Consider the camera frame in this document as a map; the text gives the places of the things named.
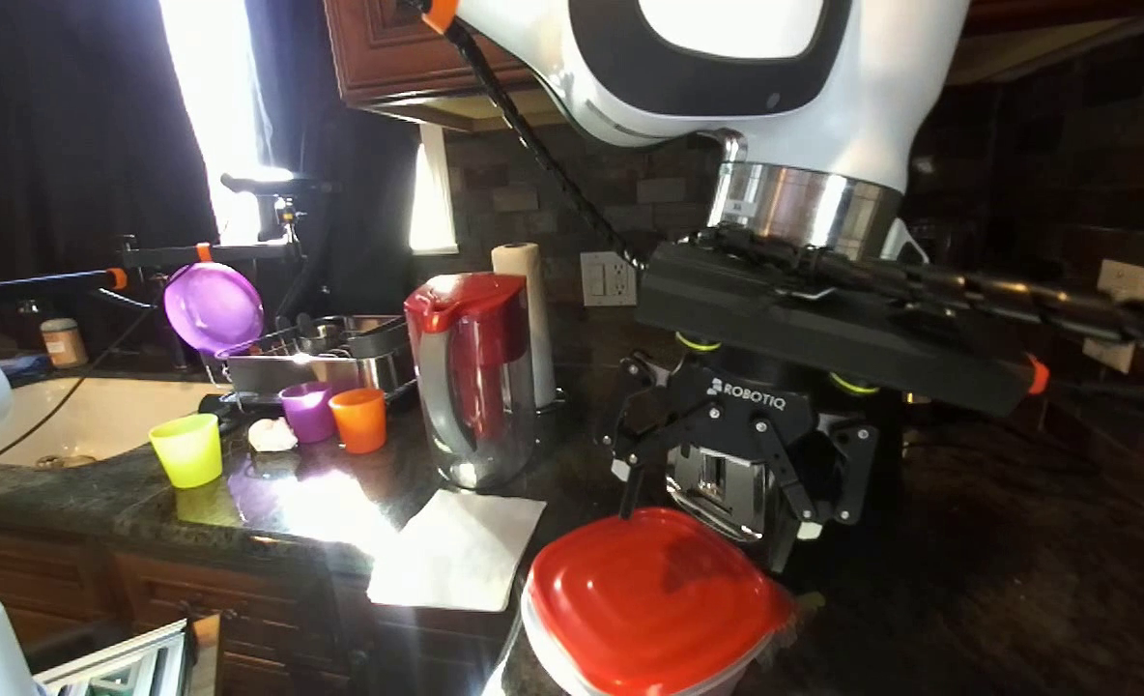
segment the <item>window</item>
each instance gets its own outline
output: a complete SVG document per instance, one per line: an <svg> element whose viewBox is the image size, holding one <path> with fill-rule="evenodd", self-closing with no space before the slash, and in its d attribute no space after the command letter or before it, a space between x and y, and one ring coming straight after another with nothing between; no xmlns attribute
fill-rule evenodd
<svg viewBox="0 0 1144 696"><path fill-rule="evenodd" d="M412 208L408 208L408 251L412 257L456 257L453 184L444 133L421 124L412 164Z"/></svg>
<svg viewBox="0 0 1144 696"><path fill-rule="evenodd" d="M243 0L157 0L193 139L210 169L219 242L257 239L257 201L230 193L223 169L272 164L252 16Z"/></svg>

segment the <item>purple cup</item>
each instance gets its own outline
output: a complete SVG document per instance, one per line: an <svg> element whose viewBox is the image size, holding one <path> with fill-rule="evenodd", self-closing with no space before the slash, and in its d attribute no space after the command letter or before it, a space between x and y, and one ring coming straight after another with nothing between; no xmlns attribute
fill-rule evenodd
<svg viewBox="0 0 1144 696"><path fill-rule="evenodd" d="M284 420L301 443L318 443L318 442L336 438L328 397L331 397L328 384L292 384L292 385L277 392Z"/></svg>

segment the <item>red container lid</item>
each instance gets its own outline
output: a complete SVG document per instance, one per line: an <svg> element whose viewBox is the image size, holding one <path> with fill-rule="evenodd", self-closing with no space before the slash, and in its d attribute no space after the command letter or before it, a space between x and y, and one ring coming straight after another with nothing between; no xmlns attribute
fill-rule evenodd
<svg viewBox="0 0 1144 696"><path fill-rule="evenodd" d="M730 543L659 507L543 547L527 608L527 629L552 637L594 694L712 688L797 620L792 594Z"/></svg>

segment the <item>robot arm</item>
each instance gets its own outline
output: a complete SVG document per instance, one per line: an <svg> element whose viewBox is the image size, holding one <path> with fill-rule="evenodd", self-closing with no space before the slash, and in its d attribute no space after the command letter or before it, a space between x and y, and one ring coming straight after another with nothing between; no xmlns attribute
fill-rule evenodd
<svg viewBox="0 0 1144 696"><path fill-rule="evenodd" d="M725 137L706 224L880 257L966 0L433 0L519 54L589 137Z"/></svg>

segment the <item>small glass cup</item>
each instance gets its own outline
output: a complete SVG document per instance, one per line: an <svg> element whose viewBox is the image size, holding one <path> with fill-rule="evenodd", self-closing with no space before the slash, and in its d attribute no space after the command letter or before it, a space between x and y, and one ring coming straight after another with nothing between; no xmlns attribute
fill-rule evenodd
<svg viewBox="0 0 1144 696"><path fill-rule="evenodd" d="M148 442L169 486L203 486L223 471L219 424L211 415L157 420Z"/></svg>
<svg viewBox="0 0 1144 696"><path fill-rule="evenodd" d="M386 397L375 385L331 396L331 418L344 453L375 453L386 443Z"/></svg>
<svg viewBox="0 0 1144 696"><path fill-rule="evenodd" d="M284 420L301 443L318 443L318 442L336 438L328 397L331 397L328 384L292 384L292 385L277 392Z"/></svg>

